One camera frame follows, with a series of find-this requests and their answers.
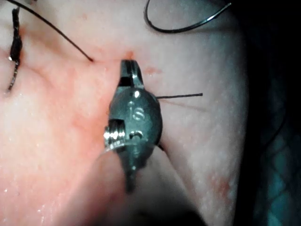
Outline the right arm needle driver jaw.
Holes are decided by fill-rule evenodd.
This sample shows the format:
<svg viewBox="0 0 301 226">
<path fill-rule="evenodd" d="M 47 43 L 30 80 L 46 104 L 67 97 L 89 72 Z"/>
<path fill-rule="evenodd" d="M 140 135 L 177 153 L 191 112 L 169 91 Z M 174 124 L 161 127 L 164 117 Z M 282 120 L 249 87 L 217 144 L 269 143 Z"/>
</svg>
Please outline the right arm needle driver jaw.
<svg viewBox="0 0 301 226">
<path fill-rule="evenodd" d="M 139 89 L 144 89 L 144 83 L 140 66 L 136 60 L 130 61 L 131 82 L 132 86 Z"/>
<path fill-rule="evenodd" d="M 131 60 L 121 60 L 120 62 L 120 87 L 131 86 L 132 67 Z"/>
</svg>

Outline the right arm needle driver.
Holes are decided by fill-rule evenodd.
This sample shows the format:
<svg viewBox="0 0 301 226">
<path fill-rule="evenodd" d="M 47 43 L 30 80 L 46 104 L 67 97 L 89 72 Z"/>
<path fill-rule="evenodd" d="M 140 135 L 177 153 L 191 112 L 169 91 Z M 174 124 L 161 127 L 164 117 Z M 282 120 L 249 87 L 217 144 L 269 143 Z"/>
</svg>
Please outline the right arm needle driver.
<svg viewBox="0 0 301 226">
<path fill-rule="evenodd" d="M 126 141 L 157 145 L 162 129 L 160 104 L 152 93 L 142 88 L 117 87 L 104 130 L 106 147 Z"/>
</svg>

